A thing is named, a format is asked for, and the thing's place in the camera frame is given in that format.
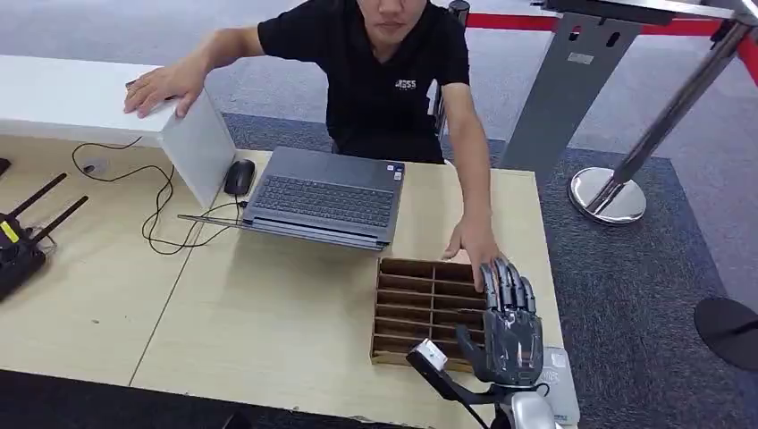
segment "black round object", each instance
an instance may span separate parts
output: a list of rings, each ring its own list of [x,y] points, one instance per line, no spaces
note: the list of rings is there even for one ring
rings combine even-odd
[[[725,298],[707,298],[695,307],[695,328],[719,358],[746,371],[758,371],[758,315]]]

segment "black cable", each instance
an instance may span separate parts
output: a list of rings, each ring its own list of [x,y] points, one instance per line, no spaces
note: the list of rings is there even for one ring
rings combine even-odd
[[[484,429],[490,429],[490,426],[488,426],[487,423],[482,420],[482,418],[476,413],[476,411],[474,411],[473,408],[471,408],[470,405],[468,405],[466,402],[460,403],[463,404],[463,407],[466,409],[466,411],[468,411]]]
[[[153,214],[151,214],[145,220],[145,222],[142,223],[142,238],[144,238],[145,240],[147,240],[147,243],[149,244],[150,248],[152,248],[153,251],[156,252],[159,255],[165,255],[165,256],[176,255],[177,253],[181,252],[185,248],[200,248],[200,247],[205,246],[206,244],[210,243],[213,239],[215,239],[216,237],[218,237],[222,232],[228,230],[229,227],[227,226],[225,228],[222,228],[220,231],[218,231],[216,234],[214,234],[213,236],[211,236],[209,239],[203,241],[202,243],[199,243],[199,244],[188,244],[190,242],[190,240],[191,240],[192,232],[195,230],[195,226],[197,226],[198,223],[199,223],[199,221],[195,221],[190,226],[189,231],[187,231],[187,235],[184,237],[184,241],[182,243],[174,243],[172,241],[154,239],[153,238],[153,232],[155,231],[156,226],[158,224],[158,217],[160,216],[160,214],[163,211],[163,209],[165,208],[165,206],[168,204],[168,202],[173,197],[173,183],[172,183],[172,179],[173,179],[174,173],[176,172],[176,170],[173,167],[173,165],[171,167],[171,173],[170,174],[166,174],[165,171],[161,167],[159,167],[157,165],[151,164],[151,165],[142,166],[142,167],[140,167],[140,168],[138,168],[136,170],[133,170],[131,172],[127,172],[125,174],[122,174],[120,176],[114,177],[112,179],[102,179],[102,178],[99,178],[99,177],[92,176],[91,174],[89,174],[88,172],[86,172],[84,169],[82,169],[79,166],[79,163],[77,163],[77,161],[76,161],[76,153],[79,152],[80,149],[82,149],[83,147],[92,146],[92,147],[101,147],[101,148],[110,149],[110,150],[124,150],[124,149],[128,149],[129,147],[132,147],[132,146],[136,145],[140,140],[142,140],[142,137],[140,137],[140,138],[132,141],[130,144],[128,144],[126,146],[108,146],[108,145],[103,145],[103,144],[99,144],[99,143],[82,143],[82,144],[78,145],[76,148],[73,149],[73,151],[72,151],[72,161],[73,161],[73,164],[76,167],[76,169],[79,170],[79,172],[81,174],[83,174],[85,177],[87,177],[87,178],[89,178],[89,179],[91,179],[93,181],[102,181],[102,182],[105,182],[105,183],[113,183],[113,182],[116,182],[116,181],[120,181],[121,179],[126,179],[127,177],[130,177],[133,174],[136,174],[138,172],[142,172],[142,171],[145,171],[145,170],[148,170],[148,169],[151,169],[151,168],[155,169],[155,170],[158,170],[164,176],[164,178],[166,179],[166,182],[165,182],[164,186],[156,194],[156,210],[155,210],[155,212]],[[164,191],[166,191],[167,189],[168,189],[168,196],[163,201],[161,201],[161,196],[164,194]],[[234,196],[234,202],[233,203],[227,203],[227,204],[222,204],[222,205],[217,206],[217,207],[213,207],[210,210],[208,210],[205,213],[203,213],[200,217],[205,217],[205,216],[209,215],[210,213],[214,212],[215,210],[217,210],[219,208],[222,208],[222,207],[227,207],[227,206],[236,206],[237,207],[237,219],[236,220],[239,221],[239,219],[240,219],[240,201],[238,200],[237,196]],[[147,233],[145,233],[145,229],[147,228],[148,224],[150,224],[150,228],[147,231]],[[164,250],[161,250],[159,248],[156,248],[155,243],[165,244],[165,245],[168,245],[168,246],[175,246],[176,249],[172,250],[172,251],[164,251]]]
[[[550,384],[548,384],[548,383],[539,383],[539,384],[537,384],[535,386],[535,391],[537,391],[539,388],[541,388],[543,386],[547,388],[547,390],[545,391],[545,394],[543,396],[547,397],[547,395],[550,394]]]

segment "cardboard divider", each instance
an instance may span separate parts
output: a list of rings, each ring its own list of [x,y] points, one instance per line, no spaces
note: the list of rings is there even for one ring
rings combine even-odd
[[[428,338],[448,357],[447,369],[471,372],[455,333],[464,324],[484,344],[484,295],[471,266],[385,258],[378,271],[371,361],[408,365],[405,356]]]

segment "man's left hand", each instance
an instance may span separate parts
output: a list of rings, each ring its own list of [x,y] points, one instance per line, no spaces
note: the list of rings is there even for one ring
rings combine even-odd
[[[491,219],[475,219],[466,217],[460,219],[452,230],[451,241],[442,254],[443,259],[455,257],[461,249],[465,249],[471,261],[474,272],[474,286],[477,292],[484,291],[481,264],[491,264],[496,257],[501,256],[500,249],[493,234]]]

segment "gray carpet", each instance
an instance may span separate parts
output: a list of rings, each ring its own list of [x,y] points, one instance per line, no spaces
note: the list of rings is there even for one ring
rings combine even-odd
[[[224,118],[238,147],[331,145],[321,123]],[[490,142],[493,158],[503,145]],[[648,197],[640,223],[605,227],[569,203],[573,173],[620,158],[568,149],[540,190],[582,428],[758,427],[758,378],[712,355],[693,325],[695,304],[725,292],[671,161],[652,158],[636,176]]]

